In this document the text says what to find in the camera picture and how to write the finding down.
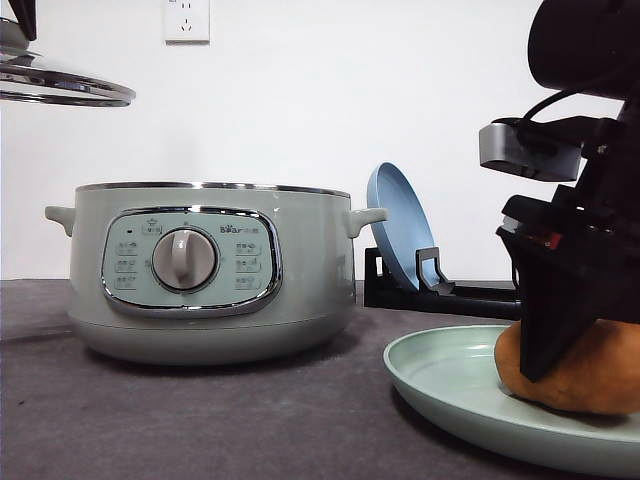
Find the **white wall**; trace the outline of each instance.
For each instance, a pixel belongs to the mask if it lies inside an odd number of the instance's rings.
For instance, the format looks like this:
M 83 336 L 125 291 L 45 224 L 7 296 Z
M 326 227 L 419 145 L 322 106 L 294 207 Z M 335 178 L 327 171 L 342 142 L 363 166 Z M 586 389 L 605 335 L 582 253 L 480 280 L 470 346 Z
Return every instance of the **white wall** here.
M 2 0 L 7 11 L 6 0 Z M 195 180 L 351 192 L 396 163 L 453 279 L 509 278 L 494 231 L 509 196 L 555 186 L 478 166 L 477 132 L 548 95 L 526 59 L 539 0 L 212 0 L 210 46 L 166 46 L 162 0 L 38 0 L 32 49 L 138 93 L 124 109 L 3 102 L 2 275 L 65 277 L 43 218 L 86 183 Z M 576 98 L 540 118 L 615 115 Z M 367 229 L 356 241 L 357 274 Z

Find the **wall outlet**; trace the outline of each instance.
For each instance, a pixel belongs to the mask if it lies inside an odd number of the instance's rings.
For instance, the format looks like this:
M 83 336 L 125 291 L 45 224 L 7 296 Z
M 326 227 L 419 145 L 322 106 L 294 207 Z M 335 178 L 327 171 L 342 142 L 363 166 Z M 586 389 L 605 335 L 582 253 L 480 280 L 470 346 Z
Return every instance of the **wall outlet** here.
M 164 0 L 168 44 L 209 43 L 209 0 Z

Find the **dark grey countertop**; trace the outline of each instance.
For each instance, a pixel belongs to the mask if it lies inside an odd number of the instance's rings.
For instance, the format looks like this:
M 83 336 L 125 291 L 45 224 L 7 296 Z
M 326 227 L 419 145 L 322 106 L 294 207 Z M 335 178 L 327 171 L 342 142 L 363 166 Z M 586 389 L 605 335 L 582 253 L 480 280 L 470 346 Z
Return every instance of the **dark grey countertop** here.
M 362 308 L 330 343 L 230 367 L 113 360 L 71 332 L 66 280 L 2 283 L 2 478 L 594 479 L 433 426 L 395 392 L 390 341 L 491 319 Z

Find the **cooker handle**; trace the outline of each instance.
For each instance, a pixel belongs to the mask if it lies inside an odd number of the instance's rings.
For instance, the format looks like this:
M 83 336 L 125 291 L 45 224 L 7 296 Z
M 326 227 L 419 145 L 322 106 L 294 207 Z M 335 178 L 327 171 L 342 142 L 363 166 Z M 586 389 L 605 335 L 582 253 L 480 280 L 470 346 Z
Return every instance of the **cooker handle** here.
M 347 212 L 347 234 L 349 238 L 356 238 L 365 225 L 382 222 L 389 218 L 386 208 L 365 208 Z
M 73 224 L 76 221 L 76 209 L 67 207 L 46 207 L 44 216 L 48 220 L 59 223 L 64 227 L 64 232 L 68 237 L 73 232 Z

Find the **grey knob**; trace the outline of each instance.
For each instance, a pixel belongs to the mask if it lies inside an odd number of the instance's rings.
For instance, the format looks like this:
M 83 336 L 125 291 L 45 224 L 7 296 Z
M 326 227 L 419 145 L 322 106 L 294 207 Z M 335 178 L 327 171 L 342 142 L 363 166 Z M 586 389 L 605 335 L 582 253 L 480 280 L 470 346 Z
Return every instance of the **grey knob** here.
M 160 239 L 153 252 L 153 269 L 171 288 L 191 290 L 211 276 L 216 252 L 211 242 L 195 230 L 176 230 Z

